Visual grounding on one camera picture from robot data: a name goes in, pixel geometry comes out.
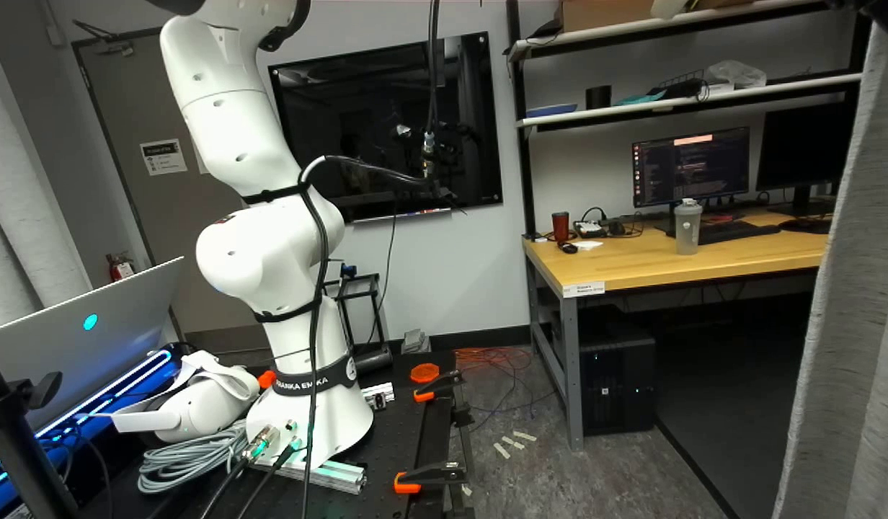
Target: shelf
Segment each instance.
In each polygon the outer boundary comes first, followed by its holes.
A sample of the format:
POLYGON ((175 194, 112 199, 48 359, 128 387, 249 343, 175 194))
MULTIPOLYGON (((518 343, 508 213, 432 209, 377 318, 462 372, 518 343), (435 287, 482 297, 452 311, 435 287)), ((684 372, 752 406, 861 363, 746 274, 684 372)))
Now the shelf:
POLYGON ((841 93, 841 89, 860 88, 860 79, 861 72, 841 72, 841 76, 822 76, 822 79, 807 79, 807 80, 769 83, 758 89, 739 89, 739 93, 714 96, 714 98, 664 98, 664 102, 648 102, 648 103, 577 109, 577 112, 559 112, 559 115, 521 119, 515 127, 550 134, 550 129, 587 127, 587 124, 612 124, 612 122, 657 119, 657 115, 675 115, 675 112, 765 103, 765 102, 781 102, 781 98, 805 98, 805 96, 841 93))
POLYGON ((684 13, 671 20, 647 17, 635 23, 563 33, 553 39, 528 39, 528 40, 515 40, 508 59, 528 62, 528 59, 559 54, 559 52, 573 52, 573 50, 621 46, 631 40, 703 33, 703 28, 794 17, 794 16, 809 16, 809 13, 828 13, 828 3, 824 0, 769 0, 769 3, 758 0, 758 3, 734 5, 734 10, 684 13))

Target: black pole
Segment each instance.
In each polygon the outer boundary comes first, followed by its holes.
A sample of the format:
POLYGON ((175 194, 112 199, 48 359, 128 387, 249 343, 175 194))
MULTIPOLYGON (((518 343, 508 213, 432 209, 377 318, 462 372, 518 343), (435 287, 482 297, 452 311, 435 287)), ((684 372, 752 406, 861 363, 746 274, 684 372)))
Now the black pole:
POLYGON ((6 383, 0 372, 0 465, 9 474, 15 490, 37 519, 73 519, 77 507, 47 461, 31 428, 27 423, 27 406, 21 395, 6 383))

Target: black screen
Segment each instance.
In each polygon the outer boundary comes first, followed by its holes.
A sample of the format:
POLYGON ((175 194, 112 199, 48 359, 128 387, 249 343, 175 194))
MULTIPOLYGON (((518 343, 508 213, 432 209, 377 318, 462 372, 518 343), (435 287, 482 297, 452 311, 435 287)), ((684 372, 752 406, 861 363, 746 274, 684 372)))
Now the black screen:
POLYGON ((851 119, 848 103, 768 112, 758 191, 840 183, 851 119))
MULTIPOLYGON (((502 173, 494 115, 489 40, 462 36, 439 43, 439 167, 459 204, 498 204, 502 173)), ((341 154, 420 176, 430 108, 427 43, 270 67, 286 142, 301 165, 341 154)), ((440 209, 432 191, 391 186, 370 170, 326 165, 316 191, 351 219, 440 209)))
POLYGON ((641 142, 631 154, 636 209, 750 191, 750 129, 641 142))

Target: curtain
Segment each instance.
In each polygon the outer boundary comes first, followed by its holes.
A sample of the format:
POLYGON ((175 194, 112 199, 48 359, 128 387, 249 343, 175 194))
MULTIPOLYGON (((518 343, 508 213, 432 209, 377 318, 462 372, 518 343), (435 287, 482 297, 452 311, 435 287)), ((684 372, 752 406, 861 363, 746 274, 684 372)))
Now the curtain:
POLYGON ((89 288, 0 67, 0 324, 89 288))
POLYGON ((795 387, 779 519, 888 517, 888 36, 873 28, 795 387))

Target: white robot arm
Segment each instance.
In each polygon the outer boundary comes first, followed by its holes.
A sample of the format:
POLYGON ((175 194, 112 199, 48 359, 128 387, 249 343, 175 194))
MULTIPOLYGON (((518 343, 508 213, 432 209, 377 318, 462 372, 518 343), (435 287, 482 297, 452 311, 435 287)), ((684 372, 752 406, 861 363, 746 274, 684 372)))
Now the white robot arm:
POLYGON ((277 432, 269 458, 290 448, 301 454, 290 465, 311 454, 316 468, 365 436, 373 409, 355 380, 341 308, 311 274, 341 243, 342 217, 301 186, 256 69, 259 50, 277 50, 302 27, 308 0, 149 3, 175 13, 162 28, 162 59, 194 145, 211 176, 249 201, 197 243, 204 281, 256 311, 280 372, 277 389, 249 412, 249 438, 269 428, 277 432))

